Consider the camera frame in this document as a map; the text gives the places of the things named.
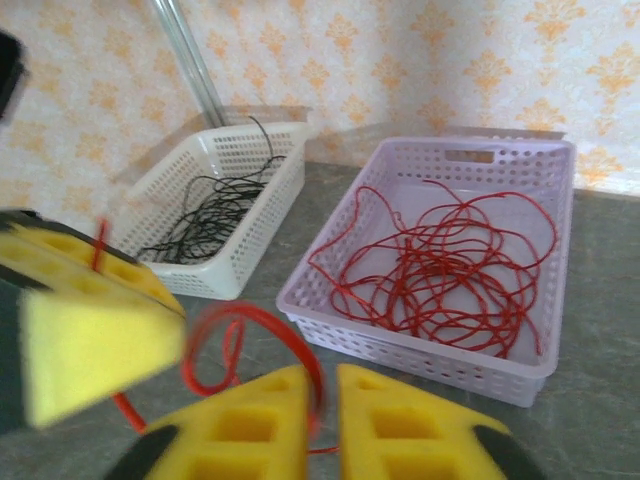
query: red wire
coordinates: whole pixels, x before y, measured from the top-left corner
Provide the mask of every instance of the red wire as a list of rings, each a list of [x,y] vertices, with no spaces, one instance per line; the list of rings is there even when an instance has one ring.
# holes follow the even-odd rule
[[[538,297],[540,266],[557,243],[552,218],[539,204],[518,192],[487,194],[465,202],[442,183],[425,182],[444,189],[453,202],[428,209],[412,226],[405,224],[400,213],[375,188],[362,186],[356,190],[351,222],[333,240],[316,249],[308,262],[329,280],[333,308],[353,321],[470,351],[495,351],[493,354],[500,358],[507,358],[526,323],[533,332],[536,353],[540,354],[538,332],[528,312]],[[358,248],[343,261],[347,237],[361,220],[364,194],[374,195],[383,203],[395,232]],[[489,199],[509,197],[530,203],[548,223],[552,240],[543,255],[524,235],[492,225],[480,208]],[[518,263],[507,253],[513,249],[513,240],[521,243],[524,249],[520,251],[530,255],[531,262]],[[359,276],[357,272],[363,264],[369,270],[371,265],[380,264],[380,257],[375,255],[382,252],[395,252],[395,265],[386,272]],[[339,259],[334,265],[344,267],[329,272],[321,265],[329,258]],[[514,287],[507,288],[506,281],[498,278],[504,279],[505,275]],[[451,306],[450,293],[458,289],[475,298],[476,311]]]
[[[101,270],[100,260],[102,259],[102,253],[105,249],[108,233],[109,222],[104,217],[100,218],[98,221],[98,232],[93,245],[93,255],[91,257],[91,269],[94,272],[100,272]],[[127,418],[127,420],[129,420],[133,429],[136,432],[141,433],[146,428],[147,424],[133,405],[131,405],[131,402],[129,402],[126,395],[122,392],[118,392],[112,395],[111,398],[122,414]]]
[[[109,231],[108,227],[107,220],[105,218],[100,219],[98,233],[94,243],[94,253],[91,259],[91,268],[96,272],[100,271],[100,259],[106,245],[106,236]],[[233,318],[233,320],[225,332],[222,343],[223,359],[227,367],[227,373],[219,384],[211,386],[203,385],[195,375],[196,356],[213,328],[219,326],[229,318]],[[181,372],[187,387],[198,395],[210,396],[227,389],[231,385],[238,385],[240,383],[236,370],[242,351],[246,321],[254,321],[269,330],[298,357],[306,368],[314,393],[312,410],[309,414],[309,425],[311,435],[315,435],[320,427],[320,419],[326,408],[324,372],[322,371],[320,362],[309,346],[291,327],[279,318],[253,305],[239,302],[228,303],[221,307],[211,305],[202,312],[196,322],[196,328],[187,341],[186,353],[183,358]],[[129,402],[126,395],[118,392],[112,396],[112,399],[133,429],[138,433],[143,433],[147,426],[146,422]],[[309,450],[309,453],[322,454],[337,451],[338,447],[329,447]]]

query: plastic basket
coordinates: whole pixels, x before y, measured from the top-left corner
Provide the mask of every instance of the plastic basket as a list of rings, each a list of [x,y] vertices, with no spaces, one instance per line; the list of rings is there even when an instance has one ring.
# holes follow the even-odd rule
[[[291,274],[277,299],[317,345],[420,375],[521,407],[531,406],[557,365],[572,209],[575,148],[564,141],[481,138],[392,138],[382,142],[354,180],[324,228]],[[540,335],[537,355],[533,335],[521,330],[507,359],[466,351],[429,340],[354,322],[338,314],[328,299],[330,284],[308,264],[310,254],[344,232],[352,221],[355,192],[362,185],[380,191],[402,218],[417,219],[427,208],[451,203],[434,179],[463,199],[497,191],[519,191],[538,201],[552,216],[559,241],[542,265],[538,301],[530,311]],[[382,203],[361,197],[359,222],[340,243],[318,257],[336,275],[352,253],[390,233]],[[536,248],[550,245],[544,220],[520,211],[522,203],[483,208],[493,222],[528,235]],[[380,273],[376,262],[359,273]]]
[[[211,259],[196,265],[146,263],[176,294],[232,300],[242,292],[304,185],[306,123],[263,125],[276,159],[261,176],[268,184],[249,212]],[[196,176],[242,176],[260,169],[270,157],[257,125],[206,130],[191,135],[152,168],[128,193],[140,209],[129,209],[116,222],[113,246],[136,255],[157,243],[182,215],[185,187]],[[195,208],[211,192],[210,184],[191,190],[188,207]],[[144,205],[155,205],[145,208]]]

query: countertop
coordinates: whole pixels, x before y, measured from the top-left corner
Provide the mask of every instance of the countertop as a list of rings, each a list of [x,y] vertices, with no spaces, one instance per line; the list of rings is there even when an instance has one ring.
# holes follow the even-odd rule
[[[306,185],[249,281],[242,299],[285,318],[275,297],[350,185],[357,169],[308,164]],[[553,479],[640,478],[640,202],[576,192],[560,360],[532,408],[522,409],[366,361],[314,347],[330,385],[335,366],[351,362],[399,378],[504,422]],[[192,322],[210,301],[180,297]],[[198,373],[222,378],[215,336]],[[242,363],[247,379],[294,358],[266,331],[251,329]],[[146,419],[197,401],[177,368],[137,385],[130,399]],[[318,445],[337,441],[335,389]],[[111,401],[44,432],[0,438],[3,480],[98,480],[136,434]],[[339,455],[310,458],[311,480],[338,479]]]

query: metal pole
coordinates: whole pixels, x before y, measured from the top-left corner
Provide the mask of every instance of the metal pole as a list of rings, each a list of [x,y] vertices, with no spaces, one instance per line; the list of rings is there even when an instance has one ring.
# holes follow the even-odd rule
[[[153,0],[162,26],[211,127],[226,125],[222,103],[211,81],[184,13],[176,0]]]

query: wallpaper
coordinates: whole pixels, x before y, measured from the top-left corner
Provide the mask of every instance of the wallpaper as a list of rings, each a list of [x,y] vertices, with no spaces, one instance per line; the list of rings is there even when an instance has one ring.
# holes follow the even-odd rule
[[[185,0],[228,119],[308,118],[309,157],[393,134],[565,132],[576,187],[640,195],[640,2]]]
[[[146,0],[0,0],[29,70],[0,124],[0,206],[93,233],[109,199],[201,130],[197,105]]]
[[[308,120],[307,157],[391,135],[566,133],[575,185],[640,196],[640,2],[181,0],[230,123]],[[29,77],[0,125],[0,205],[83,231],[205,128],[148,0],[0,0]]]

